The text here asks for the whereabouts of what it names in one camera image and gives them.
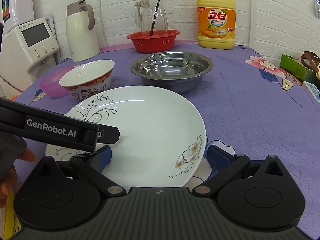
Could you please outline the person's left hand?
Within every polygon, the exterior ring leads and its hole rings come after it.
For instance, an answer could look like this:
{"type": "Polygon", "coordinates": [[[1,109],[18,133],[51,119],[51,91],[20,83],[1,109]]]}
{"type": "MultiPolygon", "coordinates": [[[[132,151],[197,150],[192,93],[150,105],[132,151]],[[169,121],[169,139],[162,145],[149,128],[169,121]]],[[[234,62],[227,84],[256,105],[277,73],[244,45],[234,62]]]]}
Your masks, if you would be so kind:
{"type": "Polygon", "coordinates": [[[17,184],[16,159],[34,161],[35,154],[22,137],[1,132],[1,208],[5,207],[9,193],[17,184]]]}

